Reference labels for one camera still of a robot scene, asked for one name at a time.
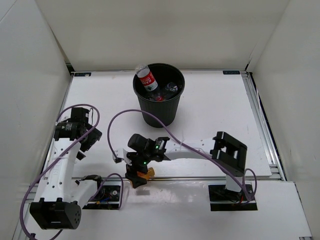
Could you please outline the black plastic waste bin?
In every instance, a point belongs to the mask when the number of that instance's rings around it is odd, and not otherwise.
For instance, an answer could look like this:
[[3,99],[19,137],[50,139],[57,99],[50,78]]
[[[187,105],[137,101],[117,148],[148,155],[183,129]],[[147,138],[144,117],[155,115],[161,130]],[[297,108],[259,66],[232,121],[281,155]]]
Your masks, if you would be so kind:
[[[180,70],[166,63],[139,64],[135,67],[133,90],[145,122],[154,128],[169,126],[175,119],[185,78]],[[161,120],[160,124],[152,114]]]

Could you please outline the orange juice bottle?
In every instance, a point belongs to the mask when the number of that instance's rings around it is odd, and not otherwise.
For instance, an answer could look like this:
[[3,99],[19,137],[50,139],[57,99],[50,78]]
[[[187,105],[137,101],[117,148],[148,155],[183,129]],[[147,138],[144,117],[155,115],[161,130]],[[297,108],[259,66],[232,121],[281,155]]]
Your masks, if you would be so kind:
[[142,173],[138,171],[137,176],[148,181],[149,179],[155,176],[154,168],[153,167],[148,168],[147,173]]

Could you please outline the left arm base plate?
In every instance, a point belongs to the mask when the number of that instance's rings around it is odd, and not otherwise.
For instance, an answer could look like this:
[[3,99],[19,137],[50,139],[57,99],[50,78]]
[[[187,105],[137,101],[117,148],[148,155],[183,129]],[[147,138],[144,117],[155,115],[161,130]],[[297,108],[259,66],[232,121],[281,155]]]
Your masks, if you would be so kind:
[[88,202],[83,210],[119,210],[122,192],[120,181],[106,181],[93,201]]

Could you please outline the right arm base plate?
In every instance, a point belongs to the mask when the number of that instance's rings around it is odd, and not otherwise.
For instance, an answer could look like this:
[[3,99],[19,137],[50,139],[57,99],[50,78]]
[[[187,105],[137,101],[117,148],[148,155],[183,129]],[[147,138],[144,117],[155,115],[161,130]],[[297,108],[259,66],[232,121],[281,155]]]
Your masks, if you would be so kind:
[[227,190],[225,185],[209,185],[208,194],[211,212],[239,212],[239,211],[257,211],[257,202],[255,199],[249,201],[241,190],[234,192]]

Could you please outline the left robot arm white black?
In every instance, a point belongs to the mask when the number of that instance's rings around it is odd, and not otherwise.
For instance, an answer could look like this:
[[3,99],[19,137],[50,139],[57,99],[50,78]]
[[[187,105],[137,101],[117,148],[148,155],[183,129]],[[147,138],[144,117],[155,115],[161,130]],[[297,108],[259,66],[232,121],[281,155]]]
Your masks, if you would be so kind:
[[39,201],[30,204],[29,212],[43,230],[77,229],[82,208],[92,198],[100,200],[105,194],[101,177],[90,175],[73,181],[77,160],[85,157],[102,133],[89,123],[89,109],[71,108],[70,117],[57,123],[50,155],[51,168]]

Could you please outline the clear bottle colourful label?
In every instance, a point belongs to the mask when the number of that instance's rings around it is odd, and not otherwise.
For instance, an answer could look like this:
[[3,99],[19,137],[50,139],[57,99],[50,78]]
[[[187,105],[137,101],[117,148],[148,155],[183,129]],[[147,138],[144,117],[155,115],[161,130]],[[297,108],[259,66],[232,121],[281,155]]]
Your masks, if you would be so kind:
[[161,102],[163,99],[162,99],[162,96],[158,93],[151,93],[151,92],[148,92],[145,96],[145,98],[147,100],[150,100],[150,101],[154,101],[154,102]]

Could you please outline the red label water bottle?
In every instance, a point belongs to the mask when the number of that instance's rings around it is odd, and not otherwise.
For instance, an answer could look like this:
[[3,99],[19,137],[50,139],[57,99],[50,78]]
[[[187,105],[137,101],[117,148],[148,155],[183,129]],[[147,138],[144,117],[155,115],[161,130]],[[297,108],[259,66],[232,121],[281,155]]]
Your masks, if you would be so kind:
[[139,78],[147,93],[160,94],[162,97],[161,88],[147,64],[139,64],[136,66],[135,74]]

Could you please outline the clear unlabelled plastic bottle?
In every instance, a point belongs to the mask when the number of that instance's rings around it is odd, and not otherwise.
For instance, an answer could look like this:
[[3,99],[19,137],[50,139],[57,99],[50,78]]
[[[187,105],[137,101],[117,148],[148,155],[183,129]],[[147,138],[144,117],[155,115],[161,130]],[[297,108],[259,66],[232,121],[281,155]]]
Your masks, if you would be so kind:
[[164,100],[169,100],[178,93],[178,86],[174,82],[169,82],[164,88],[161,89],[161,95]]

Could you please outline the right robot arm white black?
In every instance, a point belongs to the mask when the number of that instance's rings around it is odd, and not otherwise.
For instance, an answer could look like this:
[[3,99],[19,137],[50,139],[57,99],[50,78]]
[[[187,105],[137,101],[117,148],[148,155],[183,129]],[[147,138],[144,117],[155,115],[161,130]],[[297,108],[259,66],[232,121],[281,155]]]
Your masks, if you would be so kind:
[[238,199],[245,188],[247,146],[226,132],[219,131],[213,138],[180,142],[173,137],[155,140],[133,134],[119,157],[126,163],[125,177],[133,188],[146,185],[155,172],[148,167],[152,161],[200,159],[214,163],[226,175],[224,193],[230,200]]

